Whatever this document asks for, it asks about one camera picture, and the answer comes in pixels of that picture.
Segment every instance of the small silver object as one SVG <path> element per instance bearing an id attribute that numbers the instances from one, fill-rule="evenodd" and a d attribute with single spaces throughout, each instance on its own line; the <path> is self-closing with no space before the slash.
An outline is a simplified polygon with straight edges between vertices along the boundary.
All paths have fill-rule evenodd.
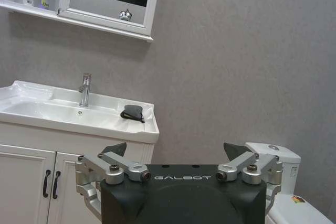
<path id="1" fill-rule="evenodd" d="M 119 19 L 125 20 L 125 21 L 131 21 L 132 14 L 130 13 L 130 11 L 128 9 L 127 10 L 123 10 L 119 14 Z"/>

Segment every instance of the black pouch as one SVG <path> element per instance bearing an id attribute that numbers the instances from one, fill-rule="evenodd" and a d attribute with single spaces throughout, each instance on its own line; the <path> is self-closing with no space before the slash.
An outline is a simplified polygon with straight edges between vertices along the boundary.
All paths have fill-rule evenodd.
<path id="1" fill-rule="evenodd" d="M 144 123 L 142 116 L 142 107 L 137 105 L 126 105 L 120 116 L 124 119 L 135 120 Z"/>

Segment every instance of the white sink basin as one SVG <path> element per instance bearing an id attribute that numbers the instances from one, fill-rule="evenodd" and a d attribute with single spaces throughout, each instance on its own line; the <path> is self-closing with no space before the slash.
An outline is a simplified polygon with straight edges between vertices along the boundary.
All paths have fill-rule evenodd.
<path id="1" fill-rule="evenodd" d="M 81 94 L 30 82 L 0 88 L 0 121 L 154 144 L 159 129 L 154 105 L 90 94 L 89 107 L 79 106 Z M 145 123 L 120 117 L 125 105 L 143 107 Z"/>

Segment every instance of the label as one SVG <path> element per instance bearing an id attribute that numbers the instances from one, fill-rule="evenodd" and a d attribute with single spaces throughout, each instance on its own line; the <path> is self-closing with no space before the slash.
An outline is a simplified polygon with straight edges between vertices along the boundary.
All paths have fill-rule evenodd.
<path id="1" fill-rule="evenodd" d="M 155 176 L 156 180 L 209 180 L 211 176 Z"/>
<path id="2" fill-rule="evenodd" d="M 41 0 L 41 8 L 49 9 L 49 0 Z"/>
<path id="3" fill-rule="evenodd" d="M 292 196 L 292 200 L 295 202 L 295 204 L 297 204 L 297 203 L 305 203 L 305 200 L 302 199 L 300 196 L 293 195 Z"/>
<path id="4" fill-rule="evenodd" d="M 292 170 L 290 171 L 290 176 L 295 177 L 297 173 L 298 173 L 298 168 L 292 167 Z"/>

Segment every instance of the toilet tank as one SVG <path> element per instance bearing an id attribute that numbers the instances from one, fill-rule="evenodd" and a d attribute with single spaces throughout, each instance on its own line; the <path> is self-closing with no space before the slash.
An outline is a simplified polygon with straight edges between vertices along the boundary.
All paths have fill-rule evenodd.
<path id="1" fill-rule="evenodd" d="M 293 194 L 301 163 L 301 157 L 291 150 L 273 144 L 246 143 L 251 151 L 258 154 L 277 155 L 283 163 L 281 194 Z"/>

